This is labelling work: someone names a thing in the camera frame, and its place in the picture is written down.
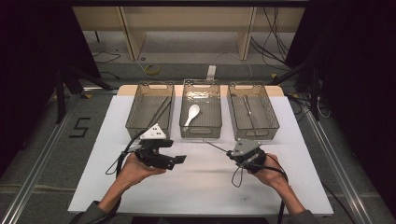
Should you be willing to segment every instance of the person's left hand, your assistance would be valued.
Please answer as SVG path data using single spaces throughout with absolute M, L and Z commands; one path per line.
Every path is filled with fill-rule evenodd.
M 146 177 L 151 175 L 160 175 L 165 173 L 166 170 L 158 169 L 153 167 L 147 167 L 136 157 L 134 153 L 130 154 L 121 171 L 116 179 L 116 183 L 122 186 L 124 190 L 127 190 L 133 185 L 140 183 Z

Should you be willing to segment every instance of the table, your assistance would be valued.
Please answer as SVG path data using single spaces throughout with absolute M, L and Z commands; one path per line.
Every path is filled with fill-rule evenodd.
M 92 154 L 78 188 L 68 208 L 69 212 L 85 211 L 93 200 L 101 200 L 114 181 L 114 175 L 105 175 L 107 168 L 124 150 L 130 136 L 125 129 L 134 97 L 135 86 L 121 87 L 107 110 Z M 226 86 L 221 86 L 222 129 L 220 139 L 213 144 L 233 149 L 233 131 L 228 111 Z M 304 139 L 286 97 L 279 87 L 269 91 L 272 106 L 280 128 L 274 140 L 263 141 L 262 149 L 279 157 L 290 177 L 290 184 L 307 209 L 317 216 L 333 213 L 329 200 L 318 179 Z M 161 217 L 265 217 L 278 213 L 280 198 L 256 177 L 243 174 L 240 188 L 231 180 L 236 166 L 224 152 L 204 143 L 180 137 L 178 117 L 181 106 L 180 86 L 176 86 L 176 101 L 172 123 L 170 148 L 160 152 L 169 156 L 187 155 L 183 164 L 164 175 L 151 176 L 133 186 L 122 196 L 119 213 L 134 216 Z

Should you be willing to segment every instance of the white triangular bracket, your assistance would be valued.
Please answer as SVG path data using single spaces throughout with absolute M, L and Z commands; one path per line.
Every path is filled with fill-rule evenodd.
M 166 134 L 160 128 L 158 123 L 156 123 L 150 129 L 148 129 L 145 133 L 142 133 L 142 135 L 140 135 L 140 139 L 142 139 L 142 140 L 166 139 Z

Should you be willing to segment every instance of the floor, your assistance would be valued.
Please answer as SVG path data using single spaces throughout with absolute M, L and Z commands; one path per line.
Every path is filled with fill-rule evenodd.
M 216 78 L 225 83 L 247 78 L 270 81 L 272 75 L 281 76 L 286 72 L 277 67 L 287 70 L 286 66 L 275 60 L 264 61 L 253 48 L 250 48 L 246 61 L 238 60 L 232 33 L 150 33 L 137 61 L 129 58 L 121 33 L 99 32 L 100 42 L 97 42 L 94 32 L 84 34 L 92 54 L 96 55 L 94 59 L 102 72 L 103 81 L 115 87 L 148 79 L 142 67 L 149 64 L 161 66 L 160 73 L 149 78 L 176 82 L 185 77 L 205 78 L 210 64 L 217 66 Z M 254 34 L 254 37 L 262 44 L 266 34 Z M 286 46 L 290 45 L 292 38 L 293 34 L 282 34 Z M 266 46 L 275 55 L 281 56 L 274 39 L 270 39 Z M 295 77 L 282 83 L 283 91 L 294 93 L 294 82 Z M 84 80 L 81 83 L 90 90 L 97 88 Z M 65 91 L 70 113 L 64 125 L 55 125 L 56 99 L 49 99 L 35 130 L 26 139 L 26 148 L 18 153 L 0 179 L 2 220 L 7 210 L 15 204 L 21 212 L 16 215 L 14 223 L 68 223 L 74 216 L 67 212 L 67 207 L 115 92 L 87 91 L 83 96 L 76 96 Z M 326 192 L 334 215 L 318 217 L 319 223 L 352 223 L 341 204 L 357 220 L 356 223 L 396 223 L 354 158 L 336 118 L 324 118 L 329 113 L 328 109 L 323 109 L 320 122 L 316 122 L 304 107 L 293 101 L 290 104 L 318 176 L 331 190 Z M 80 118 L 89 118 L 79 121 L 79 126 L 89 129 L 84 137 L 71 138 L 71 135 L 82 134 L 81 130 L 74 129 Z M 54 144 L 49 144 L 49 140 L 53 140 Z M 30 192 L 16 201 L 21 197 L 21 189 L 30 189 Z M 131 219 L 120 217 L 120 223 L 129 223 Z M 267 219 L 270 223 L 276 223 L 275 217 Z

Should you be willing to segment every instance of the person's arm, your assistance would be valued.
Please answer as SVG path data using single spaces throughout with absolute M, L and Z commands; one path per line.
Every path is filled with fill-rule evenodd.
M 163 169 L 147 167 L 137 159 L 134 153 L 131 154 L 126 159 L 120 174 L 108 189 L 102 201 L 92 203 L 84 214 L 73 218 L 71 223 L 85 224 L 108 218 L 109 215 L 116 212 L 115 206 L 125 190 L 140 183 L 146 177 L 165 172 L 166 170 Z
M 281 167 L 278 165 L 277 156 L 269 153 L 267 155 L 264 165 L 281 170 Z M 263 184 L 273 188 L 279 194 L 289 213 L 292 215 L 292 218 L 289 220 L 290 223 L 318 223 L 312 213 L 309 210 L 305 210 L 281 173 L 269 169 L 261 169 L 254 175 Z

